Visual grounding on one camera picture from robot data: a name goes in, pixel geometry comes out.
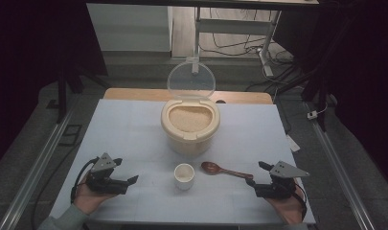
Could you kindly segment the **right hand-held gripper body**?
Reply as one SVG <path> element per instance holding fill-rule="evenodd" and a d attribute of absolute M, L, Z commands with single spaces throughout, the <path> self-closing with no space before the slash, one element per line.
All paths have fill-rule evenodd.
<path fill-rule="evenodd" d="M 255 193 L 257 197 L 285 199 L 290 198 L 296 191 L 295 178 L 307 177 L 309 173 L 284 161 L 274 164 L 268 172 L 271 178 L 269 184 L 257 184 Z"/>

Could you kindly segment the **clear round container lid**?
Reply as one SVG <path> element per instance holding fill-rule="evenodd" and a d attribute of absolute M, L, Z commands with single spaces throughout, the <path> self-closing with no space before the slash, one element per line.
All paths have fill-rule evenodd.
<path fill-rule="evenodd" d="M 167 87 L 174 97 L 209 98 L 216 90 L 216 79 L 203 63 L 185 61 L 171 70 Z"/>

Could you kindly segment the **person's left hand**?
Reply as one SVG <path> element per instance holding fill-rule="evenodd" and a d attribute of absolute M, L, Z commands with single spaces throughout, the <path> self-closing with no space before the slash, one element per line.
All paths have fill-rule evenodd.
<path fill-rule="evenodd" d="M 91 215 L 104 201 L 112 197 L 115 197 L 115 195 L 91 191 L 86 185 L 85 180 L 82 180 L 77 187 L 73 204 L 86 215 Z"/>

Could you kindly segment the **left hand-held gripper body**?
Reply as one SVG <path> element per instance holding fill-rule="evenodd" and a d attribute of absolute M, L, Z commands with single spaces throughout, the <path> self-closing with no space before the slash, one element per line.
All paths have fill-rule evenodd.
<path fill-rule="evenodd" d="M 105 152 L 98 158 L 86 177 L 86 185 L 93 192 L 100 194 L 124 195 L 128 185 L 126 181 L 111 179 L 110 175 L 118 166 L 114 159 Z"/>

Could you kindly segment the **white desk frame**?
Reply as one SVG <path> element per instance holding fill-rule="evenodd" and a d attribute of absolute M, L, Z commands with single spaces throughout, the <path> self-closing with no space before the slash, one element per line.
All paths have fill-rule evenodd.
<path fill-rule="evenodd" d="M 256 52 L 262 62 L 262 72 L 267 77 L 272 77 L 273 72 L 268 63 L 267 53 L 272 37 L 275 33 L 281 11 L 272 11 L 271 18 L 267 21 L 234 20 L 234 19 L 216 19 L 202 18 L 201 8 L 195 8 L 194 14 L 194 59 L 199 61 L 199 39 L 200 34 L 224 34 L 224 35 L 261 35 L 264 42 L 261 48 Z"/>

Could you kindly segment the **black floor frame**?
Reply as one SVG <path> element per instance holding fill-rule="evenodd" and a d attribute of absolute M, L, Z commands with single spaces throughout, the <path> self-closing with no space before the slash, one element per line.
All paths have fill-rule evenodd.
<path fill-rule="evenodd" d="M 68 125 L 64 129 L 58 144 L 63 147 L 73 147 L 80 137 L 81 129 L 82 125 Z"/>

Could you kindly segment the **rice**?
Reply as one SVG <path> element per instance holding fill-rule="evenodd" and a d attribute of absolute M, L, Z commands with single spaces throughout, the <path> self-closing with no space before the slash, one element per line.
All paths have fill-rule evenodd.
<path fill-rule="evenodd" d="M 179 106 L 169 113 L 171 124 L 185 132 L 196 132 L 207 127 L 213 119 L 212 112 L 205 107 Z"/>

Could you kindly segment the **wooden table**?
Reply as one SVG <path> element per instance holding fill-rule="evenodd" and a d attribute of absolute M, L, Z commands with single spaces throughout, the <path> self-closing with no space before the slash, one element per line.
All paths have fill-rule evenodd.
<path fill-rule="evenodd" d="M 166 102 L 172 95 L 166 89 L 109 88 L 103 97 L 108 100 Z M 227 104 L 273 104 L 271 96 L 262 92 L 215 91 L 210 100 Z"/>

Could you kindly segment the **brown wooden spoon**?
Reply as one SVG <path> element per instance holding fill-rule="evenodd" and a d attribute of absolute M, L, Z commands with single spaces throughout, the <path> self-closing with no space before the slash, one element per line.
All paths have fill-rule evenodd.
<path fill-rule="evenodd" d="M 254 178 L 253 174 L 226 170 L 226 169 L 223 169 L 222 167 L 220 167 L 218 164 L 213 163 L 213 162 L 202 162 L 201 168 L 208 174 L 227 173 L 227 174 L 231 174 L 233 176 L 237 176 L 237 177 L 241 177 L 241 178 L 248 178 L 248 179 Z"/>

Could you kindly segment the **black stand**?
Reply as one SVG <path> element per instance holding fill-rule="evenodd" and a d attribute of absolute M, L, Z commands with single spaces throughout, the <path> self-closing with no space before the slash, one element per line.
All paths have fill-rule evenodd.
<path fill-rule="evenodd" d="M 58 110 L 57 123 L 60 124 L 67 115 L 67 88 L 70 88 L 74 94 L 81 94 L 84 85 L 80 77 L 84 76 L 103 88 L 108 89 L 111 85 L 101 79 L 101 76 L 106 75 L 107 69 L 105 65 L 99 67 L 97 71 L 93 71 L 91 68 L 86 68 L 77 63 L 64 67 L 58 74 L 57 102 L 50 101 L 48 104 L 48 108 L 56 108 Z"/>
<path fill-rule="evenodd" d="M 301 83 L 306 82 L 307 86 L 301 93 L 301 98 L 305 102 L 311 102 L 315 96 L 318 96 L 318 109 L 320 113 L 317 115 L 317 124 L 325 131 L 325 111 L 327 107 L 328 80 L 329 80 L 329 63 L 334 57 L 337 46 L 340 44 L 345 33 L 349 29 L 352 20 L 348 16 L 341 16 L 340 22 L 334 29 L 333 35 L 326 42 L 326 49 L 322 52 L 315 67 L 306 72 L 299 79 L 292 81 L 289 85 L 278 89 L 278 93 L 284 93 Z"/>

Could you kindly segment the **white table mat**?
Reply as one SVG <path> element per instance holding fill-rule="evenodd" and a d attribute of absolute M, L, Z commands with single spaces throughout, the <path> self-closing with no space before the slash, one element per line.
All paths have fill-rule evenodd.
<path fill-rule="evenodd" d="M 107 152 L 122 158 L 112 176 L 137 182 L 104 202 L 92 215 L 95 221 L 174 224 L 269 224 L 280 222 L 271 205 L 257 197 L 244 179 L 228 174 L 208 175 L 204 161 L 222 168 L 251 173 L 267 184 L 269 173 L 259 161 L 288 164 L 294 158 L 275 105 L 234 104 L 220 106 L 221 122 L 210 148 L 197 157 L 174 152 L 161 127 L 160 102 L 101 100 L 84 135 L 79 151 L 52 208 L 59 217 L 70 205 L 70 193 L 81 168 Z M 195 171 L 191 189 L 175 186 L 174 169 L 190 164 Z"/>

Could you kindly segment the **metal floor rail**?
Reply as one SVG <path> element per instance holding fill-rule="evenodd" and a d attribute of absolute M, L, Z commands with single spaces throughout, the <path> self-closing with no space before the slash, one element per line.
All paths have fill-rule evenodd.
<path fill-rule="evenodd" d="M 346 172 L 337 152 L 326 131 L 318 124 L 317 118 L 307 115 L 308 120 L 312 123 L 317 138 L 327 155 L 336 179 L 343 191 L 344 197 L 348 200 L 349 206 L 354 213 L 355 219 L 361 230 L 376 230 L 375 225 L 360 197 L 355 189 L 349 175 Z"/>
<path fill-rule="evenodd" d="M 15 229 L 78 103 L 78 98 L 75 98 L 69 103 L 67 113 L 63 116 L 61 122 L 54 126 L 52 133 L 48 135 L 45 145 L 35 159 L 30 171 L 27 173 L 22 185 L 12 200 L 11 205 L 3 216 L 0 222 L 0 230 Z"/>

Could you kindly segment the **person's right hand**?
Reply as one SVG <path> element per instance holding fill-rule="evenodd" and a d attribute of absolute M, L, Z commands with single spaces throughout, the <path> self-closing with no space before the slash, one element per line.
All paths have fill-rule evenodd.
<path fill-rule="evenodd" d="M 301 198 L 298 200 L 292 196 L 287 199 L 273 199 L 267 198 L 266 201 L 274 208 L 277 215 L 287 225 L 294 225 L 303 222 L 303 205 L 304 194 L 302 190 L 297 187 L 295 194 Z"/>

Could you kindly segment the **white paper tag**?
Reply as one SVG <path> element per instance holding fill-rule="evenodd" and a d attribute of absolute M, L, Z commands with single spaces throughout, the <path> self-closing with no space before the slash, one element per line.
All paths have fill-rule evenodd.
<path fill-rule="evenodd" d="M 300 146 L 289 135 L 286 136 L 286 139 L 292 152 L 297 152 L 301 149 Z"/>

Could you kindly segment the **beige rice container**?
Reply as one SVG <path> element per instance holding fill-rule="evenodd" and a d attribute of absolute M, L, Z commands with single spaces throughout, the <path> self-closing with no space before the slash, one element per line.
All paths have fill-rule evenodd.
<path fill-rule="evenodd" d="M 169 113 L 179 106 L 199 106 L 208 108 L 213 115 L 212 122 L 196 132 L 185 132 L 171 124 Z M 220 124 L 220 113 L 217 105 L 210 100 L 169 100 L 161 112 L 161 126 L 167 133 L 170 147 L 185 156 L 196 157 L 210 146 Z"/>

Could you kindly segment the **white cup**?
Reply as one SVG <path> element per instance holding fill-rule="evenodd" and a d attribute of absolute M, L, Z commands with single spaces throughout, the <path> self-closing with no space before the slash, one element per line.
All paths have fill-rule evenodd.
<path fill-rule="evenodd" d="M 179 164 L 175 167 L 173 175 L 175 186 L 178 189 L 187 191 L 192 188 L 194 184 L 195 171 L 190 164 Z"/>

